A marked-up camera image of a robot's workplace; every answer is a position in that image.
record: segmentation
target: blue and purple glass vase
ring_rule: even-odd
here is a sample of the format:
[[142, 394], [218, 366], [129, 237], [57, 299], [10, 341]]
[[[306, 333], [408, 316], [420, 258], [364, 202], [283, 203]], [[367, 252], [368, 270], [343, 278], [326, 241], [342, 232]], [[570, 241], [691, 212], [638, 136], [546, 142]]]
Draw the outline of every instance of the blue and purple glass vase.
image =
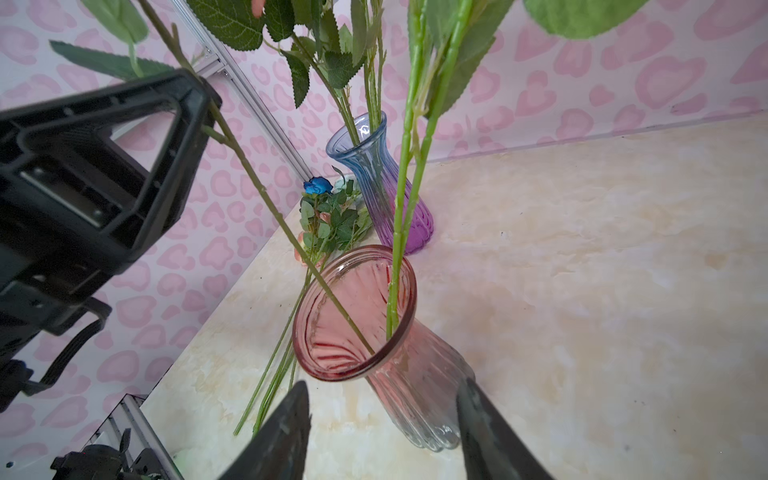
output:
[[[360, 137], [359, 145], [353, 146], [349, 132], [343, 127], [331, 137], [326, 146], [326, 153], [333, 160], [348, 167], [355, 175], [379, 239], [383, 245], [392, 248], [398, 165], [386, 148], [386, 115], [382, 112], [382, 123], [374, 132], [370, 130], [368, 114], [356, 118], [355, 126]], [[406, 206], [410, 194], [409, 181], [406, 186]], [[421, 250], [429, 242], [434, 230], [432, 214], [419, 199], [413, 212], [406, 255]]]

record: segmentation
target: marble tabletop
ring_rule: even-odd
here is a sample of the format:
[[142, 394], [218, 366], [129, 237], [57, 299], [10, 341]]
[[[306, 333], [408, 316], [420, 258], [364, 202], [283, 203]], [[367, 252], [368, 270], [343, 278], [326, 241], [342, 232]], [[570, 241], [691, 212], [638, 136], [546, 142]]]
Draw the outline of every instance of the marble tabletop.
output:
[[[768, 478], [767, 152], [764, 114], [427, 167], [417, 317], [555, 478]], [[250, 439], [302, 280], [275, 233], [142, 406], [186, 480]], [[364, 380], [308, 386], [305, 478], [465, 478]]]

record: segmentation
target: blue flower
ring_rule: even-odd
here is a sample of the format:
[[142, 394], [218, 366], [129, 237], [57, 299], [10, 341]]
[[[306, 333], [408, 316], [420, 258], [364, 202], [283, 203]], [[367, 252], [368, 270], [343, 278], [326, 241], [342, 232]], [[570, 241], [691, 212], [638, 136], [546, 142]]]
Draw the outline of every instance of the blue flower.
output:
[[308, 194], [327, 194], [333, 189], [333, 185], [324, 177], [313, 177], [304, 182], [304, 191]]

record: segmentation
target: vase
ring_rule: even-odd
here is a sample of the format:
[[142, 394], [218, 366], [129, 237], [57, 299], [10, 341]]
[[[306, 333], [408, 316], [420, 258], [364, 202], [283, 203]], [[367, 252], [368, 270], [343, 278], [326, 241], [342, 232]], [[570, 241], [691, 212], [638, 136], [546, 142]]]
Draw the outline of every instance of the vase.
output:
[[[386, 115], [382, 123], [371, 133], [368, 114], [355, 119], [360, 143], [353, 146], [346, 127], [337, 131], [326, 146], [326, 153], [333, 160], [348, 167], [359, 182], [362, 197], [371, 215], [371, 221], [383, 245], [392, 248], [394, 232], [395, 196], [397, 195], [398, 165], [386, 147]], [[411, 194], [411, 182], [406, 186], [403, 216]], [[406, 255], [421, 250], [432, 237], [434, 220], [421, 199], [413, 212], [411, 230], [406, 242]]]
[[293, 323], [293, 349], [312, 377], [327, 381], [364, 377], [392, 422], [420, 448], [439, 452], [460, 442], [456, 394], [475, 373], [448, 343], [416, 318], [416, 278], [408, 260], [400, 274], [400, 323], [386, 339], [386, 298], [392, 250], [360, 247], [334, 260], [323, 278], [372, 347], [313, 282]]

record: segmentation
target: pink wallpaper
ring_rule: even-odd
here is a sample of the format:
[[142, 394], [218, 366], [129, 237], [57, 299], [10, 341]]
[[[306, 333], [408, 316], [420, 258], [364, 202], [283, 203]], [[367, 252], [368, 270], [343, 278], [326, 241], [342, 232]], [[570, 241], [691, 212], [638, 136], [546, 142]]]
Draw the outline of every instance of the pink wallpaper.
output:
[[[178, 22], [170, 2], [154, 4], [166, 23]], [[199, 51], [191, 33], [179, 27], [185, 50]], [[114, 81], [70, 65], [50, 51], [49, 38], [126, 52], [79, 2], [1, 1], [0, 109]], [[173, 63], [155, 32], [139, 53]], [[264, 137], [229, 81], [217, 78], [212, 83], [254, 168], [287, 213], [300, 197], [301, 182]], [[164, 119], [154, 120], [140, 124], [118, 143], [137, 158], [147, 159], [159, 148], [164, 133]], [[82, 447], [123, 394], [149, 393], [275, 229], [239, 161], [209, 141], [181, 220], [97, 294], [113, 307], [106, 330], [76, 355], [53, 389], [31, 398], [19, 396], [0, 415], [0, 477], [51, 478], [53, 457]], [[83, 319], [62, 337], [38, 335], [28, 345], [21, 359], [35, 369], [35, 378], [89, 322]], [[15, 466], [5, 469], [11, 460]]]
[[[407, 4], [387, 0], [383, 15], [389, 53], [382, 109], [397, 159], [410, 70]], [[339, 2], [336, 12], [349, 12], [349, 0]], [[566, 41], [546, 35], [515, 2], [467, 90], [441, 118], [430, 158], [764, 109], [767, 14], [766, 0], [650, 0], [614, 31]], [[348, 17], [337, 13], [339, 23], [349, 25]], [[297, 110], [282, 58], [268, 48], [234, 54], [313, 172], [333, 175], [325, 146], [343, 124], [318, 77], [312, 75]], [[360, 74], [352, 86], [353, 111], [363, 113]]]

